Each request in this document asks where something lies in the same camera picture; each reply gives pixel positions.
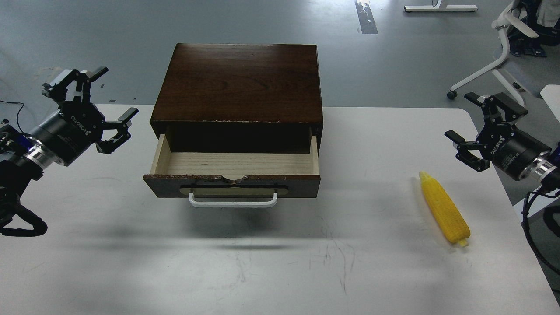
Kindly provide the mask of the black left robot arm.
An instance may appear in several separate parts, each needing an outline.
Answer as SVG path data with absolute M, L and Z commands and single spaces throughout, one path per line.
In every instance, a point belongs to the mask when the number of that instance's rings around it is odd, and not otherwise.
M 21 204 L 30 181 L 38 181 L 52 163 L 68 167 L 91 145 L 109 155 L 131 137 L 128 129 L 138 109 L 131 107 L 116 121 L 108 121 L 91 102 L 91 85 L 108 72 L 64 70 L 42 94 L 58 109 L 30 132 L 6 122 L 1 127 L 0 210 L 1 234 L 37 237 L 47 232 L 44 220 Z

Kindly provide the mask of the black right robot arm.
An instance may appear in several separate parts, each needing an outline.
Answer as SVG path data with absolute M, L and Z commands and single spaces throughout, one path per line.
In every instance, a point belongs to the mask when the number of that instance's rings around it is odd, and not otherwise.
M 468 92 L 464 98 L 480 107 L 484 126 L 474 141 L 452 130 L 445 132 L 456 146 L 456 159 L 477 172 L 493 164 L 516 181 L 532 177 L 546 192 L 559 188 L 559 150 L 516 126 L 528 114 L 524 106 L 504 92 L 485 96 Z

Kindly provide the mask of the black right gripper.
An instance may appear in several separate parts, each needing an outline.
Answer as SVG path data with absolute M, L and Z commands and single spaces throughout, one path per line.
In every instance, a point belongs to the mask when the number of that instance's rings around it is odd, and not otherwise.
M 468 167 L 483 172 L 492 162 L 509 177 L 520 181 L 536 167 L 537 159 L 544 159 L 552 152 L 551 147 L 515 126 L 528 110 L 504 92 L 486 96 L 468 92 L 464 98 L 483 112 L 484 127 L 477 141 L 466 141 L 453 130 L 444 135 L 454 142 L 456 159 Z M 483 158 L 471 151 L 481 152 Z

